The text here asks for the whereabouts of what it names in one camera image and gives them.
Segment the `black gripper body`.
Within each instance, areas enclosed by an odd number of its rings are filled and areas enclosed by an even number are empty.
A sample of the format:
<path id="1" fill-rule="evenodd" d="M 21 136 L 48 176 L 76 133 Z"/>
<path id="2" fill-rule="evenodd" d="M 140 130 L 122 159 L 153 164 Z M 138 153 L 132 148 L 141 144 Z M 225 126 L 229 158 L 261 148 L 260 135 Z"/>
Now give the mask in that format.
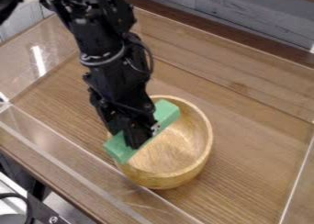
<path id="1" fill-rule="evenodd" d="M 93 89 L 109 102 L 121 117 L 148 115 L 156 111 L 145 92 L 154 62 L 149 48 L 141 41 L 126 40 L 116 53 L 100 55 L 80 53 L 80 63 L 89 72 L 82 76 L 89 89 Z"/>

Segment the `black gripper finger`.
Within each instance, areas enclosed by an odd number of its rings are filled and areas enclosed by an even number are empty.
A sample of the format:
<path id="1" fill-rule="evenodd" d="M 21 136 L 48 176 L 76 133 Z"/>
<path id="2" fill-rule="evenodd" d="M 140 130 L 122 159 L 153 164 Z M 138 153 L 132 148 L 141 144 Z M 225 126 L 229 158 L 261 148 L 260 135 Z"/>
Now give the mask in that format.
<path id="1" fill-rule="evenodd" d="M 105 101 L 100 94 L 89 89 L 89 103 L 96 109 L 97 115 L 102 121 L 102 124 L 112 135 L 116 135 L 122 128 L 121 117 L 116 112 L 113 105 Z"/>
<path id="2" fill-rule="evenodd" d="M 137 150 L 150 139 L 153 135 L 152 127 L 156 123 L 157 121 L 152 114 L 137 115 L 136 117 L 126 118 L 122 132 L 126 146 L 132 150 Z"/>

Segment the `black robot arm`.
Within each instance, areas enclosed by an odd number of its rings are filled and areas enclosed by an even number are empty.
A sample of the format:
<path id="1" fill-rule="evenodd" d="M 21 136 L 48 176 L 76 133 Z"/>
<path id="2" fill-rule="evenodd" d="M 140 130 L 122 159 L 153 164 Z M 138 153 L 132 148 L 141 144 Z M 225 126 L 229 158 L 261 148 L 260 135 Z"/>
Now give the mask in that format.
<path id="1" fill-rule="evenodd" d="M 0 0 L 0 24 L 23 0 Z M 90 105 L 110 134 L 136 150 L 153 136 L 154 106 L 145 86 L 154 68 L 150 51 L 136 33 L 126 0 L 38 0 L 61 20 L 88 69 Z"/>

